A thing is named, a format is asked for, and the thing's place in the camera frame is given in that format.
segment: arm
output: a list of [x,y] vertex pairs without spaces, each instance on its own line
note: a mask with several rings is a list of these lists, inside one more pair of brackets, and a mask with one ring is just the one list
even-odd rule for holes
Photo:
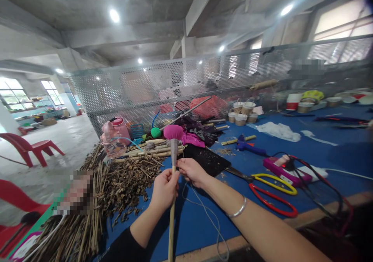
[[[243,196],[209,176],[195,160],[180,159],[178,167],[187,181],[205,190],[227,214],[241,208]],[[266,262],[330,261],[296,230],[250,200],[232,222]]]
[[100,262],[145,261],[148,242],[152,232],[163,213],[172,204],[174,195],[178,196],[177,171],[172,175],[172,169],[164,170],[155,178],[152,200],[149,207],[124,230],[112,243]]

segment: pink pom-pom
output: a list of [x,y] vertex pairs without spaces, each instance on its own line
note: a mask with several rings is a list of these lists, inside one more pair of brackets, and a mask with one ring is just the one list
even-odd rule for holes
[[171,139],[181,140],[181,138],[184,135],[184,132],[181,126],[169,125],[164,128],[163,134],[165,138],[168,140],[171,140]]

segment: green ball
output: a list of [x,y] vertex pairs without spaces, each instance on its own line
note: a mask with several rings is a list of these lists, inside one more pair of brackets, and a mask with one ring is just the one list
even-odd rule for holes
[[153,129],[151,129],[150,133],[151,133],[153,138],[159,138],[160,136],[162,136],[162,132],[157,127],[154,127]]

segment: cardboard box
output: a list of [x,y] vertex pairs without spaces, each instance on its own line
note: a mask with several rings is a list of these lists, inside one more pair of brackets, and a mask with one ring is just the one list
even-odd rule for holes
[[54,119],[54,118],[47,118],[47,119],[44,119],[44,120],[42,121],[42,124],[43,124],[44,126],[50,126],[50,125],[57,124],[57,121],[56,121],[56,119]]

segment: metal mesh panel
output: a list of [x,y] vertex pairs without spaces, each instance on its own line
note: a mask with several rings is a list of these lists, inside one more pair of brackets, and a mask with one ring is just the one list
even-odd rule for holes
[[[189,109],[193,99],[205,96],[218,97],[210,111],[216,118],[224,118],[237,98],[257,101],[268,111],[276,109],[278,100],[283,101],[294,90],[317,87],[332,95],[348,86],[338,84],[336,88],[326,83],[347,76],[363,78],[355,80],[355,85],[366,84],[365,78],[371,78],[372,43],[373,35],[368,35],[83,70],[71,73],[70,78],[98,135],[114,116],[123,117],[128,125],[143,124],[148,131],[159,109],[156,126],[162,127]],[[307,59],[325,61],[315,66]],[[252,84],[270,79],[280,82],[274,88],[249,90]]]

